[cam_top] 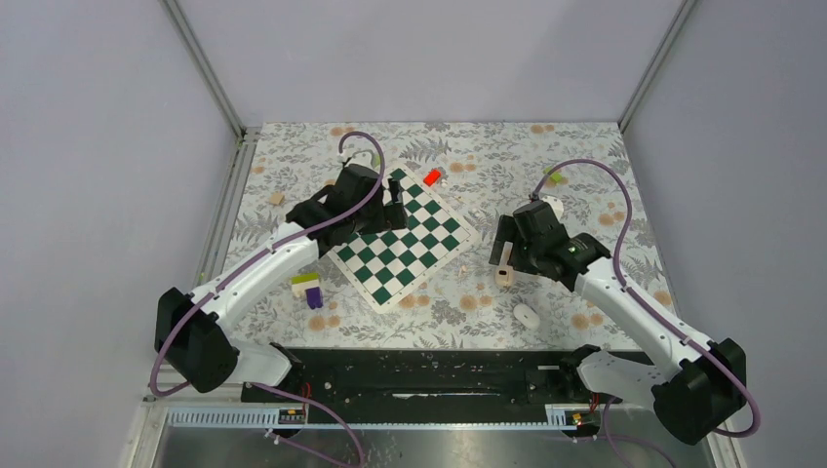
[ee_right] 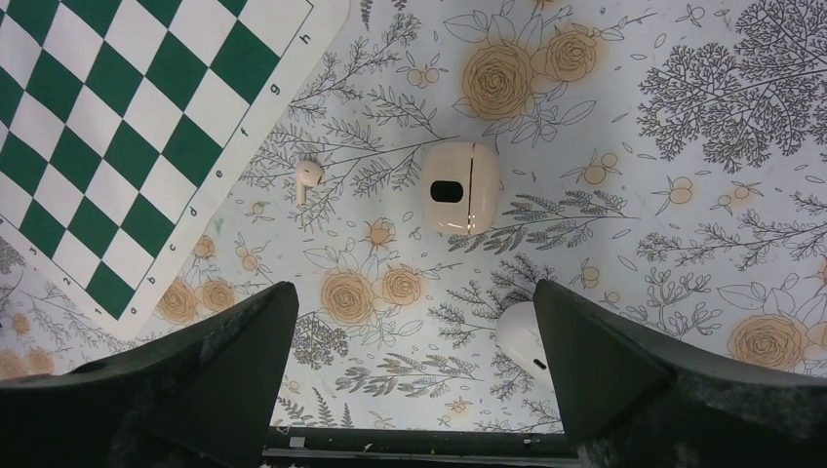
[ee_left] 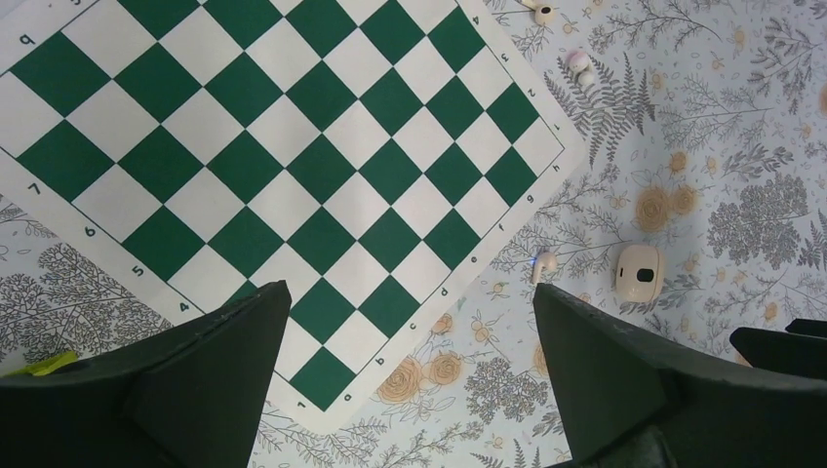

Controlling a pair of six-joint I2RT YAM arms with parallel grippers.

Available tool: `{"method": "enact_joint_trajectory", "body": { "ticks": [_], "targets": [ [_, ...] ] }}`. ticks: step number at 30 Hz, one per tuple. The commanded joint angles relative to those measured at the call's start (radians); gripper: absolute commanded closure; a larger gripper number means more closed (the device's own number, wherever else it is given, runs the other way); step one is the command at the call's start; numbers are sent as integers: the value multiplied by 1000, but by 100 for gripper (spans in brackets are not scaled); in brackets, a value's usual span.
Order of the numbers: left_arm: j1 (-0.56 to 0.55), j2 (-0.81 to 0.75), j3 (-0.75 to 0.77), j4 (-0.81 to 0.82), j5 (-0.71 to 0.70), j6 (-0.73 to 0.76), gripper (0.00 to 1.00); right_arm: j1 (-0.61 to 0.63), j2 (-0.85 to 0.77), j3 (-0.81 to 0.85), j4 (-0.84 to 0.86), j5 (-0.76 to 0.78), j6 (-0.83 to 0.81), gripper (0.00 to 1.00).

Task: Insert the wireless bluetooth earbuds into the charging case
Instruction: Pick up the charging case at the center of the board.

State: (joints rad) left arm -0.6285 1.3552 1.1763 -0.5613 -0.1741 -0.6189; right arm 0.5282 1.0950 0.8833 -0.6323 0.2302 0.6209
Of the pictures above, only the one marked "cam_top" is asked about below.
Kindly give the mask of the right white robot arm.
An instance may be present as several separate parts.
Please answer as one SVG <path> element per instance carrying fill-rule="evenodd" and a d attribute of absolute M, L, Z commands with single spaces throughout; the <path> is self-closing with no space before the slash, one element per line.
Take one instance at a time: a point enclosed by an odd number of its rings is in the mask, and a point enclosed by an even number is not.
<path fill-rule="evenodd" d="M 610 251 L 587 233 L 569 235 L 548 203 L 535 200 L 500 217 L 490 262 L 562 284 L 596 305 L 650 359 L 644 365 L 581 346 L 559 376 L 569 400 L 582 402 L 593 393 L 618 397 L 652 411 L 688 445 L 747 405 L 743 349 L 730 338 L 716 342 L 647 302 Z"/>

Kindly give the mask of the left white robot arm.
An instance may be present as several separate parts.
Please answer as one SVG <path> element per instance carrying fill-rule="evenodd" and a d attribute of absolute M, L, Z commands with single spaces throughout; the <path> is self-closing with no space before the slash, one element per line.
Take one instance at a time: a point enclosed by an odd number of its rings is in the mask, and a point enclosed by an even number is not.
<path fill-rule="evenodd" d="M 407 227 L 399 180 L 361 165 L 295 205 L 265 243 L 228 272 L 157 306 L 153 346 L 183 382 L 209 393 L 226 383 L 260 382 L 281 401 L 301 391 L 302 375 L 275 345 L 231 338 L 243 316 L 274 287 L 356 236 Z"/>

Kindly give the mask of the beige earbud charging case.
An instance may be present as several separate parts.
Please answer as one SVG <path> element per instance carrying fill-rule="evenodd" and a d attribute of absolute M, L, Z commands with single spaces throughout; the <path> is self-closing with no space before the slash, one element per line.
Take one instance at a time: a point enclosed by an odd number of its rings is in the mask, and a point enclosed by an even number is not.
<path fill-rule="evenodd" d="M 515 270 L 511 265 L 498 265 L 494 272 L 495 283 L 501 288 L 510 288 L 515 282 Z"/>

